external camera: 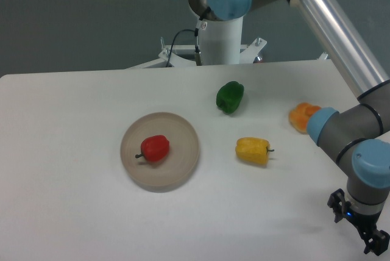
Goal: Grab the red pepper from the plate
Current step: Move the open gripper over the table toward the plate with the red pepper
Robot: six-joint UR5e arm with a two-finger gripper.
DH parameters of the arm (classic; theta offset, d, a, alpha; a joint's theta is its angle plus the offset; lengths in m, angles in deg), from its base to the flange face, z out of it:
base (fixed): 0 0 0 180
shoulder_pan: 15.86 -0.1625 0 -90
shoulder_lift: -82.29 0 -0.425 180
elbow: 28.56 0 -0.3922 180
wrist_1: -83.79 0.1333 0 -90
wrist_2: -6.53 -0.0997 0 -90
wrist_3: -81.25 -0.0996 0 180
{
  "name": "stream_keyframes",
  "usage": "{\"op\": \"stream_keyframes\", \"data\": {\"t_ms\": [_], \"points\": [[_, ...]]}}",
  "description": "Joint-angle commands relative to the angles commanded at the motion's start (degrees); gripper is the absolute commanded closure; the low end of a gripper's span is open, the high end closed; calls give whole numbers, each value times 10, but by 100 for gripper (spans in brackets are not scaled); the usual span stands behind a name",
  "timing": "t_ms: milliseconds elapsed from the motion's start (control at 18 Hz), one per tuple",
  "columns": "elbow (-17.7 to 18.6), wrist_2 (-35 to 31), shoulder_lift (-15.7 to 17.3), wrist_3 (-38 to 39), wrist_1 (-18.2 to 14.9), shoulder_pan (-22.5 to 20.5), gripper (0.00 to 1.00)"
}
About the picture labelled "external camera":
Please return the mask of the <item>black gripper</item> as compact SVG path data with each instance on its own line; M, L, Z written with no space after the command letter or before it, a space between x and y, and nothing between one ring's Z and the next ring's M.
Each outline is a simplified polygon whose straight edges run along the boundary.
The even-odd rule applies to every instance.
M380 256L389 247L389 234L377 229L377 221L381 215L381 204L368 205L346 200L344 190L334 191L327 202L334 214L334 222L347 219L359 231L365 243L364 253Z

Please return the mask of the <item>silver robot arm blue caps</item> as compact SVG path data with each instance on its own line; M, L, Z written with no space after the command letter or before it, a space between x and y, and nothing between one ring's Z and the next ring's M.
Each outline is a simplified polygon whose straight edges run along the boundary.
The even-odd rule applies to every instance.
M189 0L201 18L230 21L277 0ZM333 192L328 206L335 221L351 223L365 242L365 252L380 255L389 234L377 221L389 195L389 76L380 66L336 0L287 0L297 8L358 100L345 112L327 107L308 121L315 144L347 176L347 186Z

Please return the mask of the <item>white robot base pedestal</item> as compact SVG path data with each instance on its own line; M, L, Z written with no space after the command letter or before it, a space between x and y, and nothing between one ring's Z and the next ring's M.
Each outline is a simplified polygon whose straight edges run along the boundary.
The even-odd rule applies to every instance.
M238 65L263 62L268 41L256 37L242 44L243 18L230 21L197 21L194 29L178 31L171 44L160 39L158 58L131 69L188 68L192 66Z

